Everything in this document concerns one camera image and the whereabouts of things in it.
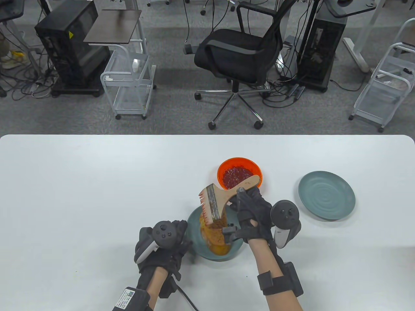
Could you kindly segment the person's left hand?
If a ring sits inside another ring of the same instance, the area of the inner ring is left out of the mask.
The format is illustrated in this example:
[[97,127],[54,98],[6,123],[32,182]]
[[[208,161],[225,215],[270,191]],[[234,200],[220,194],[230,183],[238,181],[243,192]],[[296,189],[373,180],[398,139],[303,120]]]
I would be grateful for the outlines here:
[[159,298],[169,298],[178,289],[182,258],[191,247],[185,238],[188,228],[186,220],[158,222],[154,227],[143,227],[135,246],[134,262],[139,268],[137,288],[147,290],[156,268],[164,268],[167,278],[160,289]]

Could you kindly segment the person's right hand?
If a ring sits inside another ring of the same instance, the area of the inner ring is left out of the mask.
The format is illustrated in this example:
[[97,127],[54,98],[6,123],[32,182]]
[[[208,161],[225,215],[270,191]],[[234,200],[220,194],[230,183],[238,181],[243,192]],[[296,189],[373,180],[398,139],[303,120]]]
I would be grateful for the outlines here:
[[271,204],[261,195],[257,187],[246,190],[242,187],[237,189],[237,194],[230,199],[230,209],[237,212],[240,227],[225,227],[222,229],[225,243],[235,240],[262,241],[265,248],[270,249],[272,240],[271,228]]

